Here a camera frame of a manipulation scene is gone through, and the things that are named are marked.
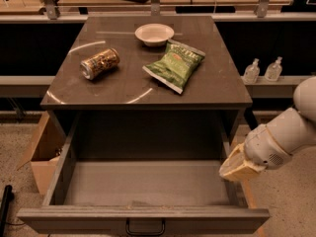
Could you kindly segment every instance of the white bowl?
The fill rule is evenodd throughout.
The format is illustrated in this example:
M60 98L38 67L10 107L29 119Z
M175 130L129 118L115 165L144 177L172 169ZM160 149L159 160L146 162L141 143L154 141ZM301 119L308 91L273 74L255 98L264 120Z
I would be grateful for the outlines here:
M161 24L148 24L141 26L135 32L136 37L147 46L161 46L174 35L174 30Z

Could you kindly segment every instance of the brown box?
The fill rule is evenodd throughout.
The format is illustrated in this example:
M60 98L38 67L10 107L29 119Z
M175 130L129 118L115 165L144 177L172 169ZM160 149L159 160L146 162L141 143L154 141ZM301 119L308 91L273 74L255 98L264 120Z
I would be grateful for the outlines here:
M31 161L33 174L41 195L45 195L57 165L56 155L65 137L60 134L47 112L43 113L31 141L18 164L18 169Z

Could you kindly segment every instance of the floor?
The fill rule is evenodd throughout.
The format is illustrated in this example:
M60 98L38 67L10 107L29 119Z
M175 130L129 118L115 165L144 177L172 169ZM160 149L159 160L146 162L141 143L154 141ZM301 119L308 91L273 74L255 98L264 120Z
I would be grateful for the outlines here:
M0 193L6 185L13 187L7 222L21 224L16 217L21 207L38 207L39 195L30 163L17 170L16 166L26 149L37 116L30 115L21 122L0 116ZM235 142L242 142L249 132L248 125L240 125ZM302 150L281 169L266 171L255 180L243 184L248 191L249 204L268 208L271 218L252 235L240 237L312 237L316 233L316 149ZM38 237L27 225L6 225L4 237Z

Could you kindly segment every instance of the can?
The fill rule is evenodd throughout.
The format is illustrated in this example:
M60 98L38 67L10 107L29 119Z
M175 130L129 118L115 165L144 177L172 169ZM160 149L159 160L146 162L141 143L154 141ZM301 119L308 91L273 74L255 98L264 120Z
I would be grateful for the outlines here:
M81 61L81 70L89 80L96 78L101 72L110 70L119 64L119 54L113 48L107 48Z

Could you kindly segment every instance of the white robotic hand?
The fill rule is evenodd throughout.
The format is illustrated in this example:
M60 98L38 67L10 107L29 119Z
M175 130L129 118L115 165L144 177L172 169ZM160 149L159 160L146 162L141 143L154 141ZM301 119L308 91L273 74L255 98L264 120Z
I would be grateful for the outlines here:
M289 108L252 130L222 164L219 174L229 181L256 177L277 169L304 147L316 145L316 77L299 84Z

